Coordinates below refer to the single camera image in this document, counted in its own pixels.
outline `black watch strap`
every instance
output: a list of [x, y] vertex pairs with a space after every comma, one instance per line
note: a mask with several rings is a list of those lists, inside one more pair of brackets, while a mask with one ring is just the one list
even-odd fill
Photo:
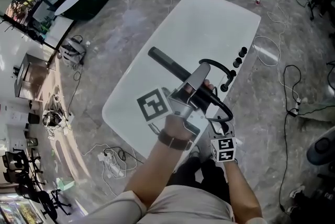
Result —
[[163, 144], [167, 145], [169, 148], [180, 151], [189, 150], [192, 144], [189, 140], [182, 140], [169, 136], [164, 131], [164, 129], [159, 133], [158, 140], [161, 141]]

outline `black cylinder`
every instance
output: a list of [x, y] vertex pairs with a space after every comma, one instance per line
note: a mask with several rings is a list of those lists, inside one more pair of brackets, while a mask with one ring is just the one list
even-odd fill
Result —
[[242, 60], [240, 58], [236, 58], [234, 63], [232, 64], [235, 68], [238, 68], [242, 64]]
[[247, 54], [248, 50], [246, 47], [242, 47], [241, 51], [239, 52], [239, 56], [241, 58], [244, 58], [244, 56]]

